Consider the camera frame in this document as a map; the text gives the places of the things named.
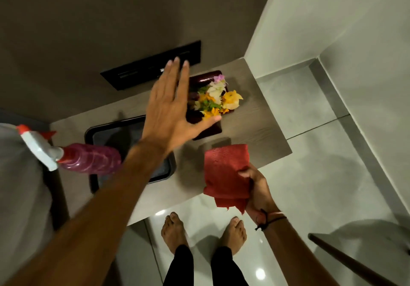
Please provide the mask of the person's left hand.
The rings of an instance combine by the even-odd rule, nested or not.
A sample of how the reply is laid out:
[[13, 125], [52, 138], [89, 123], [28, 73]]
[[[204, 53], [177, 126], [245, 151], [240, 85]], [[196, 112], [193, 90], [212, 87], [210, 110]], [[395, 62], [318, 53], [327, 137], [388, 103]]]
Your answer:
[[186, 60], [179, 68], [172, 101], [160, 99], [160, 78], [155, 82], [150, 93], [141, 140], [150, 150], [160, 153], [163, 157], [189, 141], [187, 137], [192, 129], [186, 119], [189, 70], [189, 62]]

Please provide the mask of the person's right hand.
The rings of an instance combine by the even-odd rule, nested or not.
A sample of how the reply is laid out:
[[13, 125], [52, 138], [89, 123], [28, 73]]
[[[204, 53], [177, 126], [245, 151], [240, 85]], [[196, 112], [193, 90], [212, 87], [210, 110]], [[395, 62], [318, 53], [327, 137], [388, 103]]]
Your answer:
[[250, 182], [250, 197], [245, 211], [256, 224], [257, 213], [260, 209], [267, 212], [275, 212], [280, 210], [273, 200], [266, 178], [258, 169], [257, 180], [250, 179]]

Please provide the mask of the red cleaning cloth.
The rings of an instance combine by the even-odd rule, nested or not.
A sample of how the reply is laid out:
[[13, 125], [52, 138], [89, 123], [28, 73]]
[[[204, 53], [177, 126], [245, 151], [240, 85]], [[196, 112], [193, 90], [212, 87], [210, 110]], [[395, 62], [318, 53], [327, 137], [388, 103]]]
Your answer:
[[204, 155], [205, 195], [213, 197], [216, 206], [235, 207], [242, 215], [250, 197], [250, 178], [239, 172], [249, 168], [247, 144], [234, 144], [207, 150]]

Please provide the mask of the person's left forearm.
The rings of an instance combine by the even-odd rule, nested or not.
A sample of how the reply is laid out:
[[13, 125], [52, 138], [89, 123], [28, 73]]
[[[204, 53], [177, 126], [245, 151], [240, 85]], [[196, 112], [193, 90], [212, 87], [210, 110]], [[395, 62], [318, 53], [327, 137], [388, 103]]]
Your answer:
[[171, 150], [160, 137], [136, 144], [108, 184], [3, 286], [101, 286], [141, 194]]

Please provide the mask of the person's right forearm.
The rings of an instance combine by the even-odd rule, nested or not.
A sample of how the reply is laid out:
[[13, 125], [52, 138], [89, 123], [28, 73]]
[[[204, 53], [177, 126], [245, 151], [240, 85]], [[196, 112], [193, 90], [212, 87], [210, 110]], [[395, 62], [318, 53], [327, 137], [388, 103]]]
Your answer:
[[288, 286], [339, 286], [288, 219], [263, 231]]

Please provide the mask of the bunch of mixed flowers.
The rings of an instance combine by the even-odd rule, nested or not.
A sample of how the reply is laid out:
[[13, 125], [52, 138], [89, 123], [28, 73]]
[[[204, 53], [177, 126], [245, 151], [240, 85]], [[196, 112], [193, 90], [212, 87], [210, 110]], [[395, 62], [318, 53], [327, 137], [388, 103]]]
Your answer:
[[191, 77], [189, 112], [202, 119], [223, 116], [240, 106], [243, 96], [228, 90], [228, 82], [220, 71]]

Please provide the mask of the dark red glossy flower box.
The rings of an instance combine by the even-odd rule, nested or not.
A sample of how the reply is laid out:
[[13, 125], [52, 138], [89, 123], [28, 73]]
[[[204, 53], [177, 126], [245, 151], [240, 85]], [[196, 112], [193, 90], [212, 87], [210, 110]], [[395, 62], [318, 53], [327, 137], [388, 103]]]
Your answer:
[[211, 71], [189, 79], [189, 99], [187, 115], [223, 116], [234, 111], [226, 107], [224, 95], [228, 93], [228, 83], [221, 71]]

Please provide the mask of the black thread wristband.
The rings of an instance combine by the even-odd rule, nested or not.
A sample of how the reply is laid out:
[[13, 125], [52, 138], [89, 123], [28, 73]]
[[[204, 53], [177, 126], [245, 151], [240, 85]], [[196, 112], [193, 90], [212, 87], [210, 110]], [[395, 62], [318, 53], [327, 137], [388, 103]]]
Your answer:
[[255, 228], [255, 231], [261, 230], [264, 231], [266, 230], [270, 224], [276, 222], [276, 221], [280, 221], [280, 220], [284, 220], [287, 219], [287, 217], [279, 217], [279, 218], [275, 218], [275, 219], [267, 219], [267, 211], [260, 209], [260, 211], [257, 213], [257, 217], [256, 217], [256, 224], [257, 227]]

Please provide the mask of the person's right foot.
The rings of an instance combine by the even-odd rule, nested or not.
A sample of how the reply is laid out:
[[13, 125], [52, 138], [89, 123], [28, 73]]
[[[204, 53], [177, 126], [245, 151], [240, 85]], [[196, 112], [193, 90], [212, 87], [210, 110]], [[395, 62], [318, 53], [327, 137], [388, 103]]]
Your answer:
[[233, 217], [226, 226], [222, 237], [219, 239], [218, 247], [227, 247], [232, 255], [236, 255], [247, 240], [247, 233], [243, 220]]

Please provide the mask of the person's foot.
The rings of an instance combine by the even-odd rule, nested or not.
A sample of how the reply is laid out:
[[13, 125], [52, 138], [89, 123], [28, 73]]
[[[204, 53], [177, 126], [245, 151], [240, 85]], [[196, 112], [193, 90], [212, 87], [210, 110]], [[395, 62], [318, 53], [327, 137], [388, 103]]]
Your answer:
[[184, 224], [176, 212], [171, 212], [166, 216], [161, 236], [173, 255], [175, 255], [178, 247], [189, 247]]
[[247, 240], [247, 233], [243, 220], [233, 217], [226, 226], [222, 237], [219, 239], [218, 247], [227, 247], [232, 255], [236, 255]]

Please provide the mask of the black plastic tray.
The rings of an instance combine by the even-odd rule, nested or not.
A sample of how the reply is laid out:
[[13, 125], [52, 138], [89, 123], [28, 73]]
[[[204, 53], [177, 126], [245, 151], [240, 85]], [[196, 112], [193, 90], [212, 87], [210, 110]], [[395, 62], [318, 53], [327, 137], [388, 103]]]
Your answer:
[[[146, 116], [141, 115], [91, 127], [85, 132], [85, 143], [112, 147], [120, 153], [123, 162], [129, 150], [140, 140], [145, 120]], [[176, 159], [171, 152], [153, 172], [148, 184], [169, 179], [176, 169]]]

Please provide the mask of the person's left foot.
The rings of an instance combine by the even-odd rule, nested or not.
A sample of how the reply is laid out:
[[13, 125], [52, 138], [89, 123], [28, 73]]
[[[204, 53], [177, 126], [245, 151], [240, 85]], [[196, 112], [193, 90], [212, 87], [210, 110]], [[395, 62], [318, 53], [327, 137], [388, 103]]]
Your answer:
[[161, 236], [173, 255], [175, 255], [178, 247], [189, 247], [184, 224], [176, 212], [171, 212], [166, 216]]

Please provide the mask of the person's right leg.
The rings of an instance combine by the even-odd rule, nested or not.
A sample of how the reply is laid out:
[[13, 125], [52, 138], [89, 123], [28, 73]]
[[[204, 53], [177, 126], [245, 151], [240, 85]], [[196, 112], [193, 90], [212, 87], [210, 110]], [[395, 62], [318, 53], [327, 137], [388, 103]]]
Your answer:
[[240, 268], [233, 261], [229, 247], [218, 247], [211, 259], [213, 286], [249, 286]]

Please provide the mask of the person's leg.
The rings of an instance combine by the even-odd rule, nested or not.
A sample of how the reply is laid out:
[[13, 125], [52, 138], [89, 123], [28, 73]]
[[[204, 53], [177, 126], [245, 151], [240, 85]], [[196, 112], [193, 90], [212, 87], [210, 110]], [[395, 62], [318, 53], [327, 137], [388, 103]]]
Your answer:
[[194, 286], [194, 260], [188, 246], [177, 247], [163, 286]]
[[249, 286], [240, 268], [233, 261], [229, 247], [218, 247], [211, 259], [213, 286]]

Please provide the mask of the person's left leg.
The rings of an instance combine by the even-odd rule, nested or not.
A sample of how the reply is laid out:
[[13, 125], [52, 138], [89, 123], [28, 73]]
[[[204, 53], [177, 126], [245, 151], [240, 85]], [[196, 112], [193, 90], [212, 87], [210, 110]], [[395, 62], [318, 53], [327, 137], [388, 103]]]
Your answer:
[[194, 286], [194, 260], [188, 246], [177, 247], [163, 286]]

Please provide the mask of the pink spray bottle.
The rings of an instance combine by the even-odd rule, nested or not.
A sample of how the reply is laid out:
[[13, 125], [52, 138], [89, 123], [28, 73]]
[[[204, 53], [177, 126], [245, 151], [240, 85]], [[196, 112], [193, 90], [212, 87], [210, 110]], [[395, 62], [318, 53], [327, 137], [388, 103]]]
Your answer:
[[62, 167], [83, 174], [108, 175], [121, 166], [121, 155], [112, 147], [84, 143], [53, 146], [50, 140], [56, 131], [38, 132], [24, 124], [16, 129], [28, 149], [49, 171]]

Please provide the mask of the grey bed sheet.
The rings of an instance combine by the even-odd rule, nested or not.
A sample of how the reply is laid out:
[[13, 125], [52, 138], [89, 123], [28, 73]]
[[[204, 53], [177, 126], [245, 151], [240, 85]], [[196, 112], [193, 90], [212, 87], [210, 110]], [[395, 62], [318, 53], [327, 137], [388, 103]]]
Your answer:
[[0, 123], [0, 285], [54, 234], [43, 166], [15, 126]]

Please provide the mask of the black wall switch panel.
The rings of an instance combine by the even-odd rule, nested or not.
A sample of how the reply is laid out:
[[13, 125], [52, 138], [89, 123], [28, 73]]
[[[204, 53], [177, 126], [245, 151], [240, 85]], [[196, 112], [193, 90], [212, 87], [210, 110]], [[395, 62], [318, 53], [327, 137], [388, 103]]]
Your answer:
[[166, 63], [176, 57], [180, 59], [181, 63], [187, 60], [190, 65], [199, 64], [201, 62], [201, 46], [202, 41], [198, 40], [188, 45], [103, 71], [100, 75], [117, 91], [126, 90], [157, 80], [162, 75]]

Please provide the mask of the dark wooden bed frame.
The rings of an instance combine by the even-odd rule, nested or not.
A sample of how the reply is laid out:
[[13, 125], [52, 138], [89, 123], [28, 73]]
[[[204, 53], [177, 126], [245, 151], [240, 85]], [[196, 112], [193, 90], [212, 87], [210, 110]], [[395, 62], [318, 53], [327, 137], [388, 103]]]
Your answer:
[[43, 166], [44, 184], [50, 191], [52, 203], [50, 215], [52, 219], [53, 230], [58, 231], [70, 219], [64, 188], [61, 183], [61, 177], [58, 170], [49, 171]]

